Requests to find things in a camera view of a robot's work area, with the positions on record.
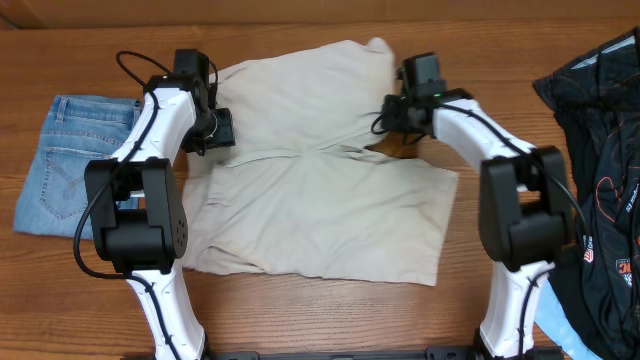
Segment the beige cotton shorts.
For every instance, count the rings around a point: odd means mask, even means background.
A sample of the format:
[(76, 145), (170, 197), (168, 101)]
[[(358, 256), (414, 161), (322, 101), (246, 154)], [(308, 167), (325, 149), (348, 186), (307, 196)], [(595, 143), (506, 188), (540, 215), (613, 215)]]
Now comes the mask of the beige cotton shorts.
[(373, 150), (394, 65), (374, 38), (221, 70), (236, 143), (188, 158), (184, 266), (435, 285), (458, 177)]

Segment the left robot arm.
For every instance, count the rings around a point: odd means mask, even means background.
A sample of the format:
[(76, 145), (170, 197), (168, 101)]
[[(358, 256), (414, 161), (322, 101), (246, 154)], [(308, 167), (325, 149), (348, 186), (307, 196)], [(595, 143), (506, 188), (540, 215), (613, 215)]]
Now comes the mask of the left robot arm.
[(189, 239), (173, 164), (235, 144), (232, 115), (217, 105), (218, 71), (197, 49), (179, 49), (172, 68), (141, 84), (144, 108), (124, 144), (88, 163), (88, 205), (77, 228), (91, 226), (109, 280), (135, 292), (154, 338), (155, 359), (210, 359), (180, 263)]

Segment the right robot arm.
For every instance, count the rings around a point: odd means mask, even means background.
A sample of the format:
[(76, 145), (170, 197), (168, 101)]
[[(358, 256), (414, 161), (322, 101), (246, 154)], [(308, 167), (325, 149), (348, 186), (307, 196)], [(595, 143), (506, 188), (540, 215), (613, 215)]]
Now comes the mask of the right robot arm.
[(448, 88), (433, 52), (404, 59), (397, 78), (401, 90), (386, 96), (372, 131), (437, 139), (478, 172), (478, 233), (494, 262), (488, 308), (472, 344), (430, 346), (425, 358), (562, 358), (560, 347), (533, 339), (543, 283), (575, 237), (578, 205), (560, 151), (517, 138), (467, 91)]

